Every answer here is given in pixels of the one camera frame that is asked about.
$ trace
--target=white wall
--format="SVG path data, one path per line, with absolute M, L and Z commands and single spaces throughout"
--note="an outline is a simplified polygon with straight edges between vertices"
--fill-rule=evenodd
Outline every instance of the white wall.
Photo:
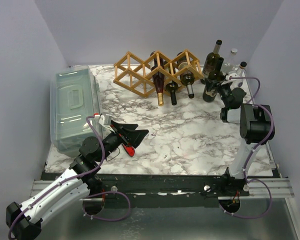
M 300 0 L 282 3 L 252 56 L 249 73 L 261 80 L 257 102 L 271 106 L 276 127 L 271 149 L 292 182 L 300 211 Z
M 114 64 L 128 50 L 201 61 L 223 40 L 249 61 L 283 0 L 35 0 L 63 56 L 74 64 Z
M 28 199 L 50 146 L 49 86 L 66 62 L 33 0 L 0 0 L 0 240 L 6 207 Z

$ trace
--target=white marble surface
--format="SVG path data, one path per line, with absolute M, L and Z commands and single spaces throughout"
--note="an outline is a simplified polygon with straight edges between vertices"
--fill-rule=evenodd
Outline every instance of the white marble surface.
M 193 85 L 193 99 L 183 89 L 176 94 L 176 106 L 164 96 L 164 106 L 159 107 L 155 93 L 142 98 L 114 84 L 113 66 L 90 66 L 90 69 L 99 81 L 102 108 L 113 114 L 113 120 L 137 123 L 139 129 L 149 130 L 134 157 L 129 157 L 120 146 L 120 154 L 105 161 L 99 173 L 221 175 L 234 160 L 240 145 L 239 125 L 220 120 L 224 105 L 219 95 L 212 103 L 203 101 L 204 85 L 200 81 Z M 129 83 L 129 77 L 123 81 Z M 249 92 L 246 82 L 243 89 Z M 45 171 L 61 173 L 72 161 L 52 145 Z M 266 146 L 258 152 L 248 174 L 272 176 Z

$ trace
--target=wine rack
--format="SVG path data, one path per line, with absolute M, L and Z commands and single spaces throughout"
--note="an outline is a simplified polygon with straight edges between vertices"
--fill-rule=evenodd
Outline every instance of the wine rack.
M 177 61 L 183 57 L 186 57 L 188 65 L 185 66 L 182 69 L 178 69 Z M 157 58 L 158 64 L 160 64 L 160 58 L 162 58 L 167 63 L 164 66 L 158 66 L 149 73 L 146 73 L 146 68 L 151 70 L 149 63 L 154 59 Z M 137 61 L 139 63 L 138 66 L 132 66 L 131 65 L 131 59 Z M 189 70 L 194 75 L 194 80 L 199 80 L 204 78 L 201 72 L 200 68 L 200 60 L 193 55 L 190 51 L 185 49 L 181 54 L 176 56 L 173 59 L 169 59 L 166 55 L 164 55 L 160 51 L 155 51 L 154 54 L 152 54 L 147 60 L 142 60 L 141 58 L 137 57 L 132 52 L 127 52 L 117 63 L 114 65 L 114 80 L 113 82 L 115 84 L 118 84 L 119 86 L 141 96 L 144 98 L 149 97 L 150 94 L 156 91 L 155 85 L 152 81 L 152 76 L 157 73 L 161 72 L 164 74 L 167 78 L 164 81 L 164 86 L 168 84 L 171 81 L 175 81 L 178 84 L 178 91 L 185 88 L 180 82 L 180 79 L 178 76 L 180 74 L 183 74 L 185 71 Z M 172 69 L 176 69 L 175 74 L 170 74 L 170 72 L 173 73 Z M 129 81 L 122 81 L 123 77 L 129 75 L 130 82 Z M 164 94 L 170 96 L 170 93 L 167 91 L 163 91 Z

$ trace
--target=red object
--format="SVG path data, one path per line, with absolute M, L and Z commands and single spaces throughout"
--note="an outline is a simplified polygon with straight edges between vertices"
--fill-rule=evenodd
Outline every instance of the red object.
M 130 156 L 133 157 L 136 153 L 135 149 L 132 146 L 126 146 L 122 143 L 122 146 L 125 150 L 125 152 Z

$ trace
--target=transparent plastic container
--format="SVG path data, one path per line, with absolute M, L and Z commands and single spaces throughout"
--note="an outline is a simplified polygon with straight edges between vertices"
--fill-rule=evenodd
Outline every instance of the transparent plastic container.
M 57 73 L 50 88 L 50 137 L 58 152 L 78 156 L 84 139 L 94 136 L 86 117 L 101 111 L 99 84 L 88 66 Z M 91 123 L 103 137 L 102 127 Z

